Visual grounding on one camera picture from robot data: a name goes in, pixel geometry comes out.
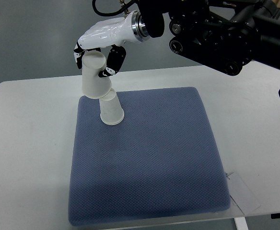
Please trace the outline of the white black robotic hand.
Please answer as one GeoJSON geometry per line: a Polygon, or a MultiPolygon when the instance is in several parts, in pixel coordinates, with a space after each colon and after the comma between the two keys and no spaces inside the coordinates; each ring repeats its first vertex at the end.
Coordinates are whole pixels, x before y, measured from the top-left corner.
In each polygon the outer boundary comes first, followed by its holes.
{"type": "Polygon", "coordinates": [[[150,38],[140,11],[132,11],[125,17],[97,22],[87,30],[77,41],[74,48],[74,58],[78,69],[82,69],[82,58],[85,53],[101,48],[111,47],[106,67],[98,73],[100,78],[117,74],[126,57],[122,46],[126,41],[142,43],[150,38]]]}

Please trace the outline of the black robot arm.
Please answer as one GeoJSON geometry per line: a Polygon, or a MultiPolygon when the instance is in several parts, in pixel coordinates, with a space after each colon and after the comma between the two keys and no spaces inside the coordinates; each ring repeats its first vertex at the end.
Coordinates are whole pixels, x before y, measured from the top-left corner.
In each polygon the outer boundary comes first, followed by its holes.
{"type": "Polygon", "coordinates": [[[280,9],[271,0],[138,0],[148,35],[174,35],[170,49],[230,76],[254,60],[280,70],[280,9]]]}

